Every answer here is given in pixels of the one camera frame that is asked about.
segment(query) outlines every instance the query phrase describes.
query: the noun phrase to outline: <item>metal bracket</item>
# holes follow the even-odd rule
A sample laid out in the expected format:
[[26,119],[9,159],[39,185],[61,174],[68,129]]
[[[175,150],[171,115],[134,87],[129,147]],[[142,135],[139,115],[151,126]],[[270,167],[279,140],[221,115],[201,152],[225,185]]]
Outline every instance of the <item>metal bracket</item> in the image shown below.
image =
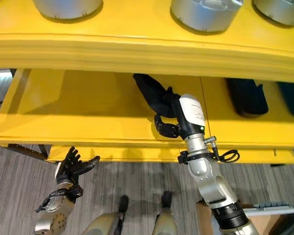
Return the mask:
[[36,158],[36,159],[39,159],[39,160],[42,160],[42,161],[45,161],[48,159],[48,153],[47,153],[47,150],[46,150],[46,147],[44,144],[39,144],[38,145],[39,148],[40,148],[40,152],[37,152],[37,151],[34,151],[30,148],[26,148],[24,146],[21,146],[19,144],[15,144],[15,143],[10,143],[8,144],[7,148],[8,149],[11,149],[15,152],[18,152],[18,153],[22,153],[24,155],[28,155],[30,157],[33,157],[33,158]]

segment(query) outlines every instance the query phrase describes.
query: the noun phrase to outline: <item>black cable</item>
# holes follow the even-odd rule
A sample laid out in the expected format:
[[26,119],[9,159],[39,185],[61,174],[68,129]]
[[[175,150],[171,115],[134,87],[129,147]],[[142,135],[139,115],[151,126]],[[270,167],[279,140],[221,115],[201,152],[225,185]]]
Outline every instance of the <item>black cable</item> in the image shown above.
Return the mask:
[[219,159],[220,159],[220,162],[223,162],[223,163],[234,163],[236,161],[238,161],[240,159],[240,154],[238,152],[237,149],[231,149],[225,153],[223,153],[221,156],[219,156]]

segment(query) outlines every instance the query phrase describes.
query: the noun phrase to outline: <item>yellow shelf edge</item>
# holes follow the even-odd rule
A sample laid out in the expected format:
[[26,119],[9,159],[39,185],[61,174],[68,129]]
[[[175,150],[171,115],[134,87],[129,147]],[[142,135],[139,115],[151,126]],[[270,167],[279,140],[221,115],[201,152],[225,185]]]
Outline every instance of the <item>yellow shelf edge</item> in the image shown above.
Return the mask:
[[[88,161],[96,155],[102,162],[167,162],[177,163],[177,156],[184,149],[179,148],[117,148],[75,146],[81,155],[81,160]],[[54,145],[51,148],[48,161],[58,162],[65,158],[70,146]],[[220,148],[220,154],[229,149]],[[240,149],[241,158],[236,163],[244,164],[294,164],[292,150],[272,149]]]
[[170,3],[125,0],[120,5],[111,0],[93,18],[65,24],[43,18],[32,1],[16,6],[0,0],[0,68],[70,68],[294,82],[294,28],[265,21],[254,11],[251,0],[245,1],[227,31],[214,35],[183,29],[171,17]]

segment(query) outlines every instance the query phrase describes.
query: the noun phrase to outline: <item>white object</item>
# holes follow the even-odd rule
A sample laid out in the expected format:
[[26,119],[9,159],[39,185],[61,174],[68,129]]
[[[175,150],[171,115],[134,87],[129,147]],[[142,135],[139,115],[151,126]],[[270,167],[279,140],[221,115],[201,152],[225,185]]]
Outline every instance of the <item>white object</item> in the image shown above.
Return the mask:
[[180,97],[180,103],[186,120],[192,124],[205,126],[205,117],[198,100],[191,94]]

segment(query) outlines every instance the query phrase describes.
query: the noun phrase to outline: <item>metal bowl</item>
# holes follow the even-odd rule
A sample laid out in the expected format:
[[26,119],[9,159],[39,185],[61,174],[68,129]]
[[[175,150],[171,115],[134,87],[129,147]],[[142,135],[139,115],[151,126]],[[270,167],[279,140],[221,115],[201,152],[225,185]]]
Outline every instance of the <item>metal bowl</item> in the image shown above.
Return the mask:
[[33,0],[44,16],[54,19],[76,19],[93,13],[102,0]]
[[294,26],[294,0],[254,0],[253,3],[274,21]]
[[172,0],[171,12],[184,25],[199,31],[225,31],[243,0]]

